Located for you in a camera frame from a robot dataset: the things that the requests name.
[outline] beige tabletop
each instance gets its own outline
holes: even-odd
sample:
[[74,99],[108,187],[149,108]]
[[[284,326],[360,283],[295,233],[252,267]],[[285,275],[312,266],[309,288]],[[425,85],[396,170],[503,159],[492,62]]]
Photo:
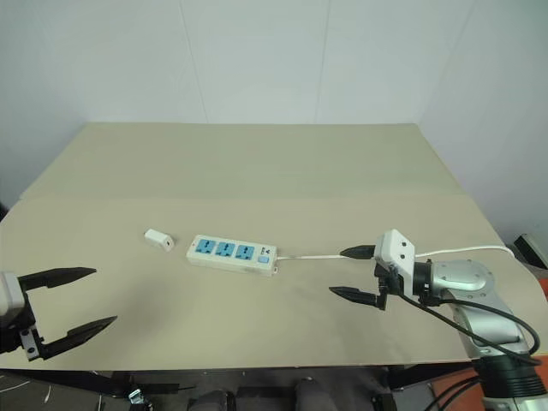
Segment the beige tabletop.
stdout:
[[[170,253],[143,240],[170,233]],[[118,319],[47,361],[0,367],[196,369],[373,365],[466,359],[452,329],[390,297],[386,312],[328,287],[377,288],[373,262],[279,261],[274,277],[190,265],[196,234],[338,253],[398,228],[418,252],[501,244],[413,125],[90,124],[0,224],[0,269],[96,274],[30,299],[45,340]],[[548,337],[536,280],[500,251],[447,254],[495,273],[515,314]],[[449,309],[441,312],[450,316]],[[546,351],[543,344],[541,352]]]

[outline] power strip switch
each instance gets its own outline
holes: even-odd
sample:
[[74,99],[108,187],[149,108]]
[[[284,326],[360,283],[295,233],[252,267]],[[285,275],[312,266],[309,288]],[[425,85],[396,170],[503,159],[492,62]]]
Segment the power strip switch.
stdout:
[[187,251],[187,259],[193,265],[268,277],[276,270],[276,258],[274,246],[202,234],[194,237]]

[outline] white power strip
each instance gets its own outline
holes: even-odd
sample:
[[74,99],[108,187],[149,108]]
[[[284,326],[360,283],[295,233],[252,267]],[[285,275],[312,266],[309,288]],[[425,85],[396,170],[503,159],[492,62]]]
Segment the white power strip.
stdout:
[[191,264],[222,270],[274,274],[277,248],[256,242],[199,234],[187,251]]

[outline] white wall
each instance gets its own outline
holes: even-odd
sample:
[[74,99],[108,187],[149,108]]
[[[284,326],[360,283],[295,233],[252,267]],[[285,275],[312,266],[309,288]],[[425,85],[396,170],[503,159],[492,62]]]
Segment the white wall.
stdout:
[[479,0],[420,128],[504,240],[548,250],[548,2]]
[[473,0],[0,0],[0,200],[86,121],[417,122]]

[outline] black cable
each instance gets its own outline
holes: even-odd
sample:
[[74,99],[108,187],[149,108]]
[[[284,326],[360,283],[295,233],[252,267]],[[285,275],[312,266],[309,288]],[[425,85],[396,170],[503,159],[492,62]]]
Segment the black cable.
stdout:
[[460,387],[461,385],[464,385],[464,384],[471,383],[473,381],[479,382],[480,377],[478,376],[470,377],[454,383],[449,388],[445,389],[444,392],[442,392],[439,396],[434,398],[434,400],[431,403],[429,403],[428,406],[425,408],[425,411],[430,411],[434,405],[438,404],[442,400],[442,398],[444,398],[447,394],[449,394],[455,388]]
[[429,313],[431,315],[433,315],[434,317],[436,317],[437,319],[441,319],[443,322],[445,322],[448,326],[450,327],[453,327],[454,329],[456,329],[457,331],[460,331],[462,334],[466,335],[466,336],[469,336],[471,338],[473,338],[474,340],[478,340],[479,342],[481,343],[484,343],[485,345],[488,345],[489,347],[492,347],[498,351],[500,351],[501,353],[505,353],[508,357],[512,357],[514,360],[518,360],[518,361],[521,361],[521,362],[524,362],[530,366],[538,366],[540,365],[540,361],[539,360],[535,360],[533,358],[527,358],[527,357],[523,357],[517,353],[515,353],[514,351],[511,351],[509,349],[506,349],[505,347],[501,347],[499,344],[496,344],[492,341],[489,341],[481,336],[478,336],[477,334],[474,334],[472,331],[469,331],[467,330],[466,328],[464,327],[461,327],[459,324],[457,324],[455,321],[452,321],[450,319],[448,319],[447,317],[443,316],[442,314],[440,313],[436,313],[434,310],[426,307],[426,306],[423,306],[422,304],[416,302],[416,301],[413,301],[411,300],[409,297],[407,297],[406,295],[404,295],[401,291],[398,291],[398,295],[400,298],[402,298],[404,301],[406,301],[407,303],[411,304],[412,306],[414,307],[417,307],[419,308],[420,310],[426,312],[426,313]]
[[440,300],[439,303],[440,304],[460,304],[461,306],[474,307],[480,310],[488,311],[490,313],[495,313],[497,315],[500,315],[501,317],[505,317],[506,319],[509,319],[510,321],[514,321],[515,323],[521,325],[523,328],[525,328],[529,332],[529,334],[531,334],[531,337],[533,337],[533,346],[529,349],[529,354],[534,354],[540,347],[540,337],[539,337],[539,334],[537,334],[537,331],[535,331],[531,325],[529,325],[522,319],[517,318],[515,315],[506,313],[505,311],[499,310],[497,308],[489,307],[484,304],[479,304],[478,302],[473,302],[473,301],[446,299],[446,300]]
[[447,409],[447,407],[454,401],[456,400],[459,396],[461,396],[462,394],[464,394],[467,390],[470,390],[472,387],[474,387],[477,383],[479,383],[480,381],[473,381],[471,383],[468,383],[466,385],[464,385],[463,387],[461,387],[459,390],[455,391],[453,393],[452,396],[450,396],[447,401],[444,403],[444,405],[442,405],[438,411],[444,411],[445,409]]

